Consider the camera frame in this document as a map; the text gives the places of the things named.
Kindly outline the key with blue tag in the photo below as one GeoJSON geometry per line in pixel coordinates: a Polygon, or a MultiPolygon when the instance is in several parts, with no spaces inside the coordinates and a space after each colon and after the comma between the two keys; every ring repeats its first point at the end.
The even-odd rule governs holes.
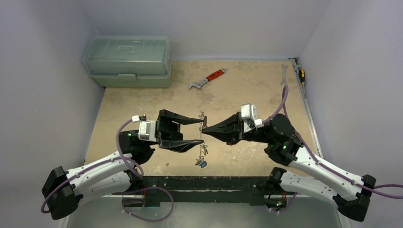
{"type": "Polygon", "coordinates": [[[204,168],[204,167],[207,166],[207,162],[206,162],[206,161],[203,161],[203,162],[201,162],[201,163],[199,164],[199,166],[200,166],[201,168],[204,168]]]}

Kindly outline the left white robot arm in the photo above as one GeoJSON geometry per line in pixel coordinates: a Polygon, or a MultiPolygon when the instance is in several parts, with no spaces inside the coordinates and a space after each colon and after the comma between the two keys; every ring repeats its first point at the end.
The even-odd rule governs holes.
{"type": "Polygon", "coordinates": [[[64,170],[54,168],[42,187],[44,201],[40,211],[59,220],[82,204],[113,194],[137,194],[145,175],[142,164],[154,153],[152,146],[183,153],[204,143],[202,139],[185,140],[182,125],[203,124],[203,118],[190,118],[160,110],[156,120],[134,115],[120,126],[115,135],[117,150],[95,162],[64,170]]]}

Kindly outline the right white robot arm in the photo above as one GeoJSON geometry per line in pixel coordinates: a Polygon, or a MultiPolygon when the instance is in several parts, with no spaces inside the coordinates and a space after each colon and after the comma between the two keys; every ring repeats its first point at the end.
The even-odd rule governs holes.
{"type": "Polygon", "coordinates": [[[250,127],[248,123],[236,113],[216,125],[202,128],[201,132],[227,145],[235,145],[241,140],[266,143],[264,152],[275,163],[308,174],[302,177],[275,167],[266,184],[270,192],[286,191],[315,197],[330,202],[349,219],[364,221],[372,195],[370,190],[376,183],[374,177],[351,174],[310,154],[283,114],[277,114],[263,126],[255,123],[250,127]]]}

